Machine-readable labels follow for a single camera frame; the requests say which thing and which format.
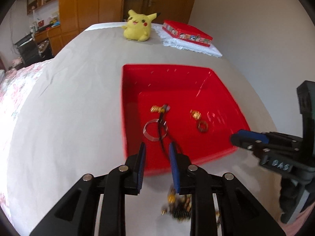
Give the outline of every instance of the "red box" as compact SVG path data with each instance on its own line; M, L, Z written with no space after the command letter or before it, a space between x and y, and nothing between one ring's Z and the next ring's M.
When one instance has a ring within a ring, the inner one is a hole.
M159 142L143 135L144 125L159 117L153 105L167 103L170 110L165 121L170 135L181 146L193 164L201 164L234 152L230 135L240 129L250 130L233 97L209 68L182 65L124 65L122 67L122 134L126 156L138 153L141 142L146 145L145 175L170 171L170 162ZM201 113L209 129L201 133L190 110ZM146 127L158 137L157 123ZM166 136L168 152L171 140Z
M207 47L210 47L213 40L198 28L176 21L164 20L163 29L175 38Z

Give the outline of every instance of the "pikachu plush toy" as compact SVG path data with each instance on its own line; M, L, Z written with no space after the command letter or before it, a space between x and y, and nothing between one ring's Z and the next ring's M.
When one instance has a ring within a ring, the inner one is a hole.
M128 40L146 41L151 33L151 21L156 19L160 13L151 15L137 14L133 10L128 11L127 25L122 26L125 31L123 35Z

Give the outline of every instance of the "wall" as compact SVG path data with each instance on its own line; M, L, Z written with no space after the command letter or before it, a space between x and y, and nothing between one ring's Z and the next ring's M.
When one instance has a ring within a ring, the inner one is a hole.
M47 20L56 11L58 11L58 1L38 9L36 18ZM13 43L29 34L29 26L32 22L34 22L33 15L26 15L26 0L16 0L0 25L0 57L6 69L12 65L13 59L19 57L18 52L13 48Z
M298 0L195 0L190 21L248 79L278 131L302 136L296 87L315 81L315 26Z

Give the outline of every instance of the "silver bangle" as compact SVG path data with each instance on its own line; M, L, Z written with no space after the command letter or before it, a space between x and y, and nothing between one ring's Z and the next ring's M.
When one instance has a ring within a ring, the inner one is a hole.
M146 126L147 126L148 124L150 124L150 123L154 123L154 122L158 122L158 121L159 121L159 119L149 120L149 121L144 125L144 127L143 127L143 134L144 134L144 136L145 136L148 140L150 140L150 141L152 141L152 142L157 142L157 141L160 140L160 138L159 138L159 137L153 137L153 136L151 136L151 135L147 132ZM169 128L167 127L167 125L166 125L166 121L164 122L164 126L165 126L165 134L162 136L162 139L166 137L166 135L167 135L167 130L169 129Z

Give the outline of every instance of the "white lace cloth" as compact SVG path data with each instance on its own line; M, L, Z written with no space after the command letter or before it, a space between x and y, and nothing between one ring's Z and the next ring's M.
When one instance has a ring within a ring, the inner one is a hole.
M222 54L220 53L220 51L213 44L211 44L210 47L206 47L199 44L195 44L195 43L191 43L191 42L174 38L171 35L169 35L166 31L163 30L162 25L155 24L152 26L152 28L156 31L159 37L163 39L164 46L174 47L179 50L190 50L194 52L200 52L200 53L207 54L209 56L222 57Z

